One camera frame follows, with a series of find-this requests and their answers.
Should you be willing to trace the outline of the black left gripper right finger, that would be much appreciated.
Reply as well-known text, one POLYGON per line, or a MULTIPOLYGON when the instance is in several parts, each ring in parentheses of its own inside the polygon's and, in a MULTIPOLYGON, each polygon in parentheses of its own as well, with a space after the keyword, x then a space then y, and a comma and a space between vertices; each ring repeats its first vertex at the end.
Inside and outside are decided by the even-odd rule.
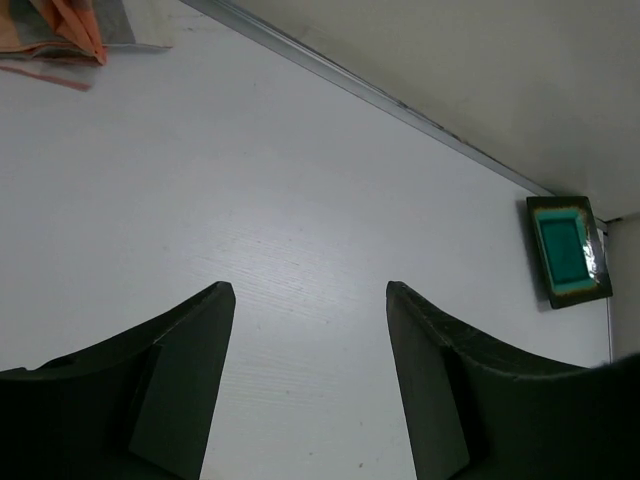
POLYGON ((404 283, 386 316, 420 479, 635 479, 639 358, 594 368, 514 347, 404 283))

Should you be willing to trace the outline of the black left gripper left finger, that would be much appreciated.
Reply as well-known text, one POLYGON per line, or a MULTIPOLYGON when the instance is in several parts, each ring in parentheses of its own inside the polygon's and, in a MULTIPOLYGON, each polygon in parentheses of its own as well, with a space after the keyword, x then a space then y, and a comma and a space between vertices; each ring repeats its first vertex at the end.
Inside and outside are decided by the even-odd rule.
POLYGON ((217 282, 95 345, 3 371, 2 477, 198 478, 235 303, 217 282))

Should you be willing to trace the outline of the orange grey checkered cloth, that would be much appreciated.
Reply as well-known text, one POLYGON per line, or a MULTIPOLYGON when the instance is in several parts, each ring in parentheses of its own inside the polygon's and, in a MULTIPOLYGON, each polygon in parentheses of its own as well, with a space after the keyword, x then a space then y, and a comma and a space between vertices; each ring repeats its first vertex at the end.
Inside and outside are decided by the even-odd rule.
POLYGON ((159 1, 3 1, 1 69, 79 91, 114 49, 167 50, 159 1))

